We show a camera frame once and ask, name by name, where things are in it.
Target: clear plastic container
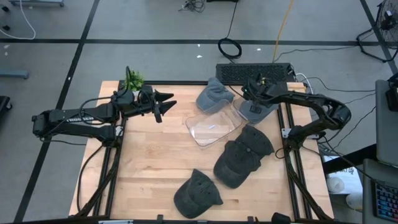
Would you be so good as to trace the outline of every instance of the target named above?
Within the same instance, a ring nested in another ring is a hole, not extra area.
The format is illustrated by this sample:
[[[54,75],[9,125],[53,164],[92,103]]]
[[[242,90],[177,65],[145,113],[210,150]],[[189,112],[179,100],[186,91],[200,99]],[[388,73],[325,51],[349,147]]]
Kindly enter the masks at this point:
[[[221,100],[201,114],[185,121],[187,128],[201,147],[209,146],[242,124],[242,119],[228,100]]]

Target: gray floor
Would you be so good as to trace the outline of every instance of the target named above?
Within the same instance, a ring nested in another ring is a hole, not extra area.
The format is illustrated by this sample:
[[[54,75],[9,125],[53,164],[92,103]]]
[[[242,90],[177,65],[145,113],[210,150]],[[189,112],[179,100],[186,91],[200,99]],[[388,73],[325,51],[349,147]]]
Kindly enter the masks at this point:
[[[88,34],[89,39],[220,39],[228,31],[234,5],[207,4],[202,14],[177,12],[184,0],[101,0]],[[41,39],[79,39],[93,0],[65,0],[65,7],[25,7],[26,16]],[[374,16],[377,0],[368,0]],[[238,4],[230,38],[275,40],[288,0],[242,0]],[[31,32],[18,7],[0,12],[0,19],[12,26],[10,34],[28,37]],[[354,40],[370,28],[359,0],[296,1],[287,20],[282,40]],[[279,52],[293,49],[335,48],[281,45]],[[0,44],[0,66],[30,71],[28,80],[0,78],[0,95],[12,98],[13,110],[0,126],[0,223],[13,221],[21,202],[41,142],[32,133],[33,114],[55,107],[77,44]],[[383,55],[380,47],[367,50]],[[243,45],[238,63],[270,62],[273,45]],[[120,80],[129,65],[146,80],[207,80],[215,75],[217,63],[228,63],[212,44],[85,44],[64,108],[77,108],[98,95],[103,80]],[[331,88],[374,89],[374,81],[392,75],[388,64],[363,55],[358,47],[295,52],[279,62],[290,62],[296,72],[320,77]],[[327,91],[311,80],[317,93],[343,102],[366,93]],[[374,106],[374,97],[349,104],[353,118],[333,142],[337,142]],[[338,150],[349,153],[375,142],[374,113],[369,115]],[[83,138],[73,138],[85,142]],[[68,215],[84,147],[50,145],[25,221],[61,218]],[[361,214],[346,208],[344,200],[332,198],[336,218],[361,222]]]

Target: green plant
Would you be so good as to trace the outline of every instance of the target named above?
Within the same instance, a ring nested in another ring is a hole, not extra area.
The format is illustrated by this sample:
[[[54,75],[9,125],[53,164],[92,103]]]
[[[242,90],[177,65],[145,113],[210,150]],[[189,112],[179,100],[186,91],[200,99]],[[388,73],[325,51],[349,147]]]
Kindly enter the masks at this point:
[[[126,78],[126,83],[129,87],[129,90],[141,90],[141,86],[144,84],[144,77],[138,71],[135,72],[133,69],[130,69]]]

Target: wooden tabletop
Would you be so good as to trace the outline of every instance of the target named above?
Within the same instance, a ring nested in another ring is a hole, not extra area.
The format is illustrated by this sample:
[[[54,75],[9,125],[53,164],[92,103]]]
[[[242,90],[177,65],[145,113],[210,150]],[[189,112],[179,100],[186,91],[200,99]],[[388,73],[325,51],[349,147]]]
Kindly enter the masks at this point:
[[[99,96],[110,96],[117,87],[118,82],[105,81],[102,83]],[[153,87],[159,92],[174,93],[175,96],[171,100],[177,100],[177,104],[166,113],[163,123],[160,124],[155,122],[153,114],[146,114],[144,117],[136,116],[128,120],[111,218],[154,220],[158,214],[163,214],[165,220],[186,220],[176,209],[173,197],[177,189],[190,178],[193,169],[202,171],[215,182],[224,201],[223,205],[212,206],[196,217],[196,220],[246,221],[248,216],[253,216],[258,217],[260,221],[270,221],[274,212],[293,218],[283,159],[277,159],[275,154],[264,157],[261,160],[262,166],[252,172],[240,187],[227,188],[215,179],[213,167],[224,151],[225,143],[236,139],[244,123],[211,147],[201,149],[188,132],[185,120],[200,113],[195,100],[204,86],[159,85]],[[288,83],[288,87],[290,90],[304,91],[302,83]],[[98,102],[98,104],[102,103],[106,103],[106,100]],[[296,125],[311,122],[308,108],[292,105],[292,112]],[[285,109],[284,121],[288,126]],[[275,150],[282,147],[276,111],[255,127],[271,140]],[[89,139],[83,162],[99,146],[100,142]],[[304,146],[318,151],[314,140],[306,140]],[[333,217],[320,157],[303,149],[300,153],[308,191],[325,213]],[[83,173],[81,206],[90,199],[98,186],[103,155],[104,150],[88,163]],[[296,191],[300,216],[305,217],[301,193],[298,188]],[[104,212],[106,198],[105,190],[100,213]],[[76,212],[75,192],[70,214],[73,215]]]

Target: keyboard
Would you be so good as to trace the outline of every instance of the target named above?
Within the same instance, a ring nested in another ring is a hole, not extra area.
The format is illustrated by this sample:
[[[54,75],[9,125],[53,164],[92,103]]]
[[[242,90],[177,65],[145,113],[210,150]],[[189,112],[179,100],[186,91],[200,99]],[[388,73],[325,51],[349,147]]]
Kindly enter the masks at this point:
[[[217,64],[216,77],[224,85],[243,85],[249,77],[262,74],[271,83],[294,82],[294,70],[289,63]]]
[[[398,222],[398,188],[389,184],[380,186],[372,181],[374,215]]]

